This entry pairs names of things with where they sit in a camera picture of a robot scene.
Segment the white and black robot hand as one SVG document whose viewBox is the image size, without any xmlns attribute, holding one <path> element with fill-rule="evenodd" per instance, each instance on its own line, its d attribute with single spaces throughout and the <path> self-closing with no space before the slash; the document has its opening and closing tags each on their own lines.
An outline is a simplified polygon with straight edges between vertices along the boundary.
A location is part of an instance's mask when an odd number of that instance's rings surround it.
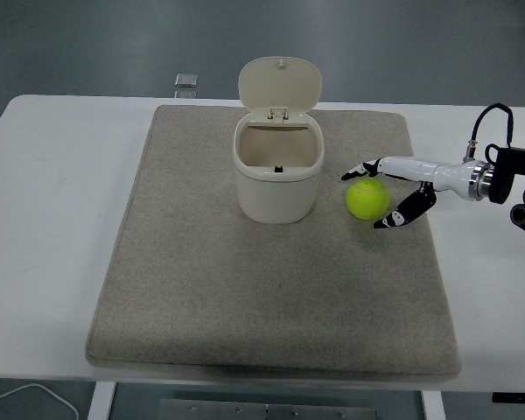
<svg viewBox="0 0 525 420">
<path fill-rule="evenodd" d="M 374 228 L 398 228 L 409 225 L 428 212 L 437 202 L 437 192 L 453 191 L 464 200 L 475 200 L 477 181 L 473 171 L 477 161 L 465 164 L 439 164 L 413 157 L 382 157 L 363 162 L 341 176 L 341 180 L 372 178 L 384 174 L 391 178 L 419 181 L 420 186 L 393 212 L 374 223 Z"/>
</svg>

